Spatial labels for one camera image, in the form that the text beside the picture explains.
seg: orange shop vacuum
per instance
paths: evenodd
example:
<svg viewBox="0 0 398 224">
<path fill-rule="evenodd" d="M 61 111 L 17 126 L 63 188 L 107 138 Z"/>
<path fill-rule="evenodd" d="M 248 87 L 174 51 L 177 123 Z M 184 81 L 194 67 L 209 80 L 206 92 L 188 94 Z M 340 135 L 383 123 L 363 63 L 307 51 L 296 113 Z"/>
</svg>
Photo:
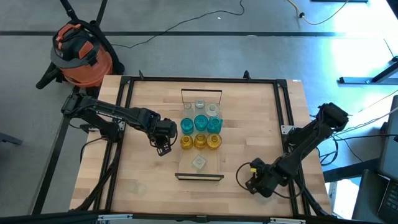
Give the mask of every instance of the orange shop vacuum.
<svg viewBox="0 0 398 224">
<path fill-rule="evenodd" d="M 51 63 L 36 88 L 43 89 L 56 80 L 68 81 L 87 90 L 98 89 L 105 75 L 122 75 L 124 65 L 99 24 L 78 19 L 67 0 L 61 3 L 71 21 L 53 36 Z"/>
</svg>

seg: concrete floor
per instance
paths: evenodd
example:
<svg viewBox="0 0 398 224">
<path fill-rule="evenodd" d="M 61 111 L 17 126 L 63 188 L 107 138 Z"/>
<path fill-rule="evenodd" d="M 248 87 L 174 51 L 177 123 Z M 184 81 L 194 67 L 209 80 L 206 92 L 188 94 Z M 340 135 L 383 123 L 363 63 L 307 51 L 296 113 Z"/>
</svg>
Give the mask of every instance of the concrete floor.
<svg viewBox="0 0 398 224">
<path fill-rule="evenodd" d="M 82 19 L 96 17 L 100 0 L 70 1 Z M 341 3 L 297 1 L 311 21 L 334 13 Z M 0 0 L 0 30 L 56 30 L 68 21 L 58 1 Z M 396 18 L 386 2 L 349 3 L 336 17 L 310 26 L 295 17 L 283 0 L 244 0 L 241 17 L 215 14 L 186 23 L 175 30 L 347 32 L 346 37 L 157 37 L 131 50 L 116 47 L 126 74 L 188 77 L 242 77 L 249 70 L 253 78 L 287 78 L 303 81 L 310 112 L 334 102 L 351 114 L 396 90 L 396 86 L 341 86 L 341 76 L 371 76 L 392 53 L 398 52 L 390 27 Z M 182 20 L 214 10 L 239 12 L 236 1 L 225 0 L 115 0 L 108 3 L 102 29 L 105 31 L 158 31 Z M 386 37 L 392 53 L 386 45 Z M 135 44 L 148 37 L 110 37 L 114 44 Z M 22 146 L 0 144 L 0 216 L 29 213 L 32 199 L 44 171 L 60 108 L 72 86 L 52 83 L 37 90 L 35 83 L 49 64 L 51 37 L 0 36 L 0 132 L 24 140 Z M 350 125 L 368 121 L 389 111 L 391 100 L 355 115 Z M 381 123 L 350 135 L 377 131 Z M 68 131 L 44 212 L 68 210 L 79 168 L 79 151 L 86 134 Z M 380 152 L 379 139 L 352 140 L 351 148 L 362 158 Z M 322 154 L 334 149 L 331 141 L 320 145 Z M 357 163 L 341 144 L 337 160 L 325 170 Z"/>
</svg>

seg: wooden tabletop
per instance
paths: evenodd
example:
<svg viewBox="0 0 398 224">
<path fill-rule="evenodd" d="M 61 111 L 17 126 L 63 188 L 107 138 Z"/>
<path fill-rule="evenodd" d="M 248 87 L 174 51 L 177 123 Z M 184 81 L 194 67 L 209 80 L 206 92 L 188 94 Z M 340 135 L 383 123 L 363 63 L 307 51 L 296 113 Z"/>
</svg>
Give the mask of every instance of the wooden tabletop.
<svg viewBox="0 0 398 224">
<path fill-rule="evenodd" d="M 115 103 L 119 76 L 104 78 L 99 100 Z M 307 102 L 300 80 L 288 80 L 289 96 L 295 125 L 304 126 L 310 121 Z M 172 152 L 159 157 L 149 146 L 147 136 L 129 126 L 124 135 L 119 172 L 113 196 L 112 212 L 206 214 L 247 216 L 291 216 L 290 200 L 277 195 L 264 198 L 251 195 L 236 183 L 236 169 L 256 157 L 272 163 L 282 154 L 280 127 L 272 85 L 254 83 L 197 83 L 197 82 L 144 82 L 134 83 L 131 107 L 146 107 L 179 124 L 182 114 L 182 88 L 217 89 L 223 91 L 220 110 L 224 119 L 221 130 L 223 143 L 218 150 L 219 182 L 177 180 L 182 149 L 177 143 Z M 127 86 L 122 105 L 126 100 Z M 284 120 L 283 92 L 280 90 Z M 88 141 L 100 136 L 90 133 Z M 106 142 L 98 141 L 86 146 L 76 180 L 70 208 L 79 206 L 98 183 Z M 318 153 L 314 150 L 302 162 L 306 185 L 325 211 L 331 213 Z M 244 183 L 252 173 L 248 167 L 241 169 L 239 180 Z M 289 195 L 287 187 L 276 191 Z M 101 208 L 104 207 L 105 193 Z M 298 198 L 303 213 L 301 197 Z"/>
</svg>

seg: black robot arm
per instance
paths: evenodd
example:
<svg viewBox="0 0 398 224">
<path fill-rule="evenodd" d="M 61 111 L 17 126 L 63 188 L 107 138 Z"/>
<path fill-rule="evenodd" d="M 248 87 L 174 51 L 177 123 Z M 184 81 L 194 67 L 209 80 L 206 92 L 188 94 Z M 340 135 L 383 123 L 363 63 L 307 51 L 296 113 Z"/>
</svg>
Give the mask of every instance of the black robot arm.
<svg viewBox="0 0 398 224">
<path fill-rule="evenodd" d="M 270 197 L 279 185 L 286 186 L 295 179 L 301 161 L 322 141 L 333 133 L 344 129 L 348 114 L 333 103 L 319 107 L 316 119 L 303 128 L 291 129 L 284 136 L 284 144 L 290 148 L 289 153 L 278 157 L 273 164 L 265 164 L 260 158 L 250 163 L 255 173 L 246 183 L 250 193 L 260 193 Z"/>
<path fill-rule="evenodd" d="M 171 151 L 170 139 L 176 138 L 177 125 L 168 118 L 161 120 L 160 114 L 146 108 L 123 108 L 96 100 L 82 93 L 70 95 L 62 107 L 68 118 L 81 118 L 99 129 L 101 136 L 117 142 L 124 123 L 147 134 L 151 146 L 157 148 L 160 156 Z M 106 121 L 98 115 L 114 118 Z"/>
</svg>

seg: gray floor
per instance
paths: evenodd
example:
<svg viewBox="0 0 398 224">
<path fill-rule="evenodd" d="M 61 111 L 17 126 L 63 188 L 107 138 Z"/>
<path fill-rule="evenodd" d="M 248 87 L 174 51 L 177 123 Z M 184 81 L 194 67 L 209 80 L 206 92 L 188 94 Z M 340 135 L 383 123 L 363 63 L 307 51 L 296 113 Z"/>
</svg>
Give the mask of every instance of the gray floor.
<svg viewBox="0 0 398 224">
<path fill-rule="evenodd" d="M 82 19 L 96 17 L 99 0 L 71 1 Z M 341 3 L 297 1 L 308 19 L 319 21 Z M 0 0 L 0 30 L 56 30 L 67 22 L 58 1 Z M 341 86 L 340 76 L 371 76 L 392 54 L 383 37 L 391 34 L 386 24 L 396 19 L 385 2 L 349 3 L 330 21 L 310 26 L 295 18 L 283 0 L 244 0 L 245 15 L 217 14 L 184 24 L 176 30 L 347 32 L 347 37 L 157 37 L 128 50 L 116 47 L 126 74 L 188 77 L 241 77 L 302 80 L 311 113 L 325 102 L 335 102 L 361 123 L 387 113 L 389 102 L 355 115 L 371 102 L 396 90 L 396 86 Z M 101 27 L 106 31 L 164 30 L 175 23 L 218 9 L 239 12 L 238 1 L 215 0 L 117 0 L 108 3 Z M 148 37 L 110 37 L 114 44 L 135 44 Z M 53 83 L 43 90 L 36 81 L 49 64 L 51 37 L 0 36 L 0 132 L 24 140 L 22 146 L 0 144 L 0 216 L 29 213 L 44 171 L 53 137 L 61 118 L 60 108 L 70 85 Z M 387 40 L 393 53 L 395 42 Z M 376 132 L 381 123 L 349 135 Z M 52 181 L 44 212 L 68 210 L 79 166 L 79 151 L 86 135 L 70 129 Z M 362 160 L 378 156 L 379 139 L 349 142 Z M 324 142 L 322 153 L 334 144 Z M 331 169 L 357 163 L 341 144 Z"/>
</svg>

